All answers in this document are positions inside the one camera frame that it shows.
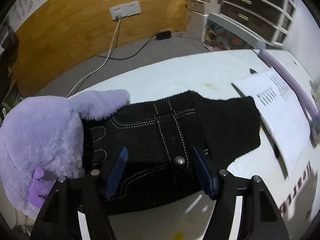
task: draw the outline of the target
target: black denim clothing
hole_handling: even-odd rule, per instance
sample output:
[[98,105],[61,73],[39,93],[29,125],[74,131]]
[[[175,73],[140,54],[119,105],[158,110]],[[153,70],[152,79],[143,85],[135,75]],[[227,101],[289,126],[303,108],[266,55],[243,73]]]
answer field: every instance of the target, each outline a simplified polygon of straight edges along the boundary
[[[128,162],[108,214],[154,208],[201,190],[189,151],[201,146],[217,170],[260,145],[260,113],[251,97],[210,100],[187,91],[83,121],[86,172],[108,174],[123,146]],[[176,157],[184,165],[174,165]]]

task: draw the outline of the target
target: table surface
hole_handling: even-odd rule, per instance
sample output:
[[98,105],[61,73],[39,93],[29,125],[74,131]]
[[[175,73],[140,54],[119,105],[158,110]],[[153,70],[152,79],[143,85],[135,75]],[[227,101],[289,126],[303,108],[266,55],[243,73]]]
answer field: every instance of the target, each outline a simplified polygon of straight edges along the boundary
[[[312,100],[311,78],[301,64],[286,51],[270,50],[298,81]],[[231,83],[250,76],[250,68],[263,72],[268,67],[251,50],[230,50],[172,58],[129,71],[98,83],[87,90],[126,89],[131,103],[158,100],[187,90],[205,98],[237,98]],[[280,161],[275,158],[273,142],[262,128],[261,145],[236,159],[228,166],[233,175],[251,178],[259,175],[269,188],[278,207],[286,203],[283,215],[291,240],[298,240],[320,208],[317,190],[320,148],[309,141],[290,177],[285,176]],[[307,171],[310,163],[311,172]],[[110,216],[118,240],[195,240],[202,239],[215,202],[199,192],[162,207],[142,212]],[[237,238],[242,198],[237,197],[236,212],[229,239]],[[79,214],[83,239],[90,239],[85,216]]]

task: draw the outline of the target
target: drawer handle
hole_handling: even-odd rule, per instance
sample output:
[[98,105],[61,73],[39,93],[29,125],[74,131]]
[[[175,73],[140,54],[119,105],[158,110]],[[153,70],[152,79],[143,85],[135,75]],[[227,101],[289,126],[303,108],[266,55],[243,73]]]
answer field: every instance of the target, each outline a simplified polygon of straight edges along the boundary
[[239,13],[238,16],[246,21],[249,20],[249,18],[247,16],[244,16],[243,14]]
[[249,0],[241,0],[242,2],[245,2],[245,3],[247,3],[247,4],[252,4],[252,2],[251,1],[249,1]]

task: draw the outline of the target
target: stuffed animal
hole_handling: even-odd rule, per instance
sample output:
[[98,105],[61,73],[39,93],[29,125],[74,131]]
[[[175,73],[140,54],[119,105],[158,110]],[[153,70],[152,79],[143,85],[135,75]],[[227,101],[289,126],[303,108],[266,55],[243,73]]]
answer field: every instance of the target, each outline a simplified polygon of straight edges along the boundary
[[35,219],[59,176],[83,176],[81,119],[106,118],[129,98],[126,90],[87,91],[30,97],[12,109],[0,127],[0,175],[12,205]]

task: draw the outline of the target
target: wooden wall panel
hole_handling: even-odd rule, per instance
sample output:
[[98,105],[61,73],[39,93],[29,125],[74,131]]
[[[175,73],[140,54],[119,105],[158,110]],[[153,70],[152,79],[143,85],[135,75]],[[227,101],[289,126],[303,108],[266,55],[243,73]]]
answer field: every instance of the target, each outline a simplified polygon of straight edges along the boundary
[[[19,57],[13,67],[23,96],[108,50],[116,22],[109,8],[136,0],[48,0],[17,30]],[[121,21],[117,45],[161,30],[183,31],[186,0],[138,0],[142,13]]]

